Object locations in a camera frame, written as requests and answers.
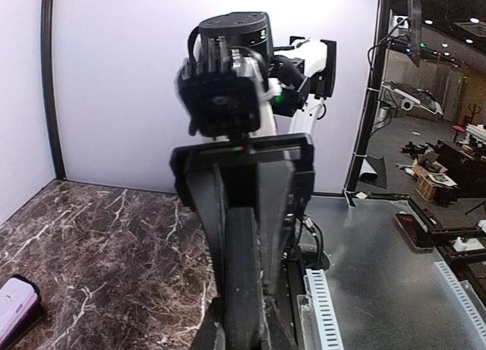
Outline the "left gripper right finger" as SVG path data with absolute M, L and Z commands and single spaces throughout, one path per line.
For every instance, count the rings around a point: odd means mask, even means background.
M 264 296 L 262 309 L 262 335 L 260 347 L 266 350 L 297 350 L 298 346 L 283 322 L 274 298 Z

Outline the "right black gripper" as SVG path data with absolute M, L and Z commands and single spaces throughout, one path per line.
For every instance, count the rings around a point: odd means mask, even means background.
M 311 135 L 284 134 L 244 143 L 220 141 L 176 147 L 169 164 L 182 203 L 196 210 L 200 218 L 221 302 L 225 298 L 226 188 L 231 204 L 255 208 L 258 178 L 262 283 L 265 295 L 275 295 L 289 236 L 282 228 L 286 211 L 303 213 L 314 191 Z

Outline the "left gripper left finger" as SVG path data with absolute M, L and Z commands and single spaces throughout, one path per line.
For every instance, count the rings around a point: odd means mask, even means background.
M 226 335 L 222 326 L 221 298 L 214 298 L 205 312 L 190 350 L 224 350 Z

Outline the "lavender phone case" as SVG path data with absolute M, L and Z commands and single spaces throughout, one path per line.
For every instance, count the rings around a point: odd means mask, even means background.
M 1 287 L 1 349 L 40 299 L 38 287 L 20 275 L 11 276 Z

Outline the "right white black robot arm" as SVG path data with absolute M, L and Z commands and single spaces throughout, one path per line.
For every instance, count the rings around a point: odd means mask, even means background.
M 274 46 L 269 15 L 231 12 L 201 21 L 177 78 L 190 135 L 170 166 L 210 246 L 226 309 L 260 307 L 314 190 L 311 134 L 333 95 L 337 45 L 293 36 Z

